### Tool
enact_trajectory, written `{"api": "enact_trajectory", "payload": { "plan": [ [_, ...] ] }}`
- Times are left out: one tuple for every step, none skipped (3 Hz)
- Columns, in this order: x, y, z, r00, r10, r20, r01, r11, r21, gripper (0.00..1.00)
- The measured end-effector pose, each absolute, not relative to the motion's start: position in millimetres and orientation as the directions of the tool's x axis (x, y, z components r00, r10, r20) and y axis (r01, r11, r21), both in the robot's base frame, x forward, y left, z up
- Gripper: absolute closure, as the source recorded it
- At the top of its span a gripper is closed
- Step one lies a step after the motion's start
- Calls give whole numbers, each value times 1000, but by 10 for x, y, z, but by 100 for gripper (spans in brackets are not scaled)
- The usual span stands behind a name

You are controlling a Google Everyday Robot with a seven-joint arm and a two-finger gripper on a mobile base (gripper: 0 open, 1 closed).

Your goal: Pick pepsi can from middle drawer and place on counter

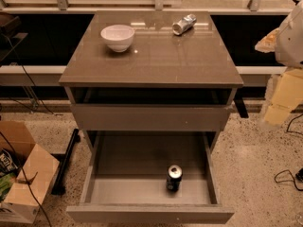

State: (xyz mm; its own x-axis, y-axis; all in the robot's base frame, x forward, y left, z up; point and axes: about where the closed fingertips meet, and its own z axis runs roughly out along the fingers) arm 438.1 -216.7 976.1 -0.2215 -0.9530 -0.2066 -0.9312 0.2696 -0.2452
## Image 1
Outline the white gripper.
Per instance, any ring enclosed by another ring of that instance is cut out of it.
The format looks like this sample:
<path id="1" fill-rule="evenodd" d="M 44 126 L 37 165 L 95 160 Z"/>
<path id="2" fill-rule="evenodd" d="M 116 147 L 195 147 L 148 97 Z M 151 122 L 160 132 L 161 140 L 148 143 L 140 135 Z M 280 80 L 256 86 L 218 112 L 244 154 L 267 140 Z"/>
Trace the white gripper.
<path id="1" fill-rule="evenodd" d="M 279 28 L 273 29 L 255 45 L 258 52 L 275 51 L 276 61 L 295 69 L 286 70 L 277 81 L 264 121 L 280 126 L 303 102 L 303 1 L 300 1 Z"/>

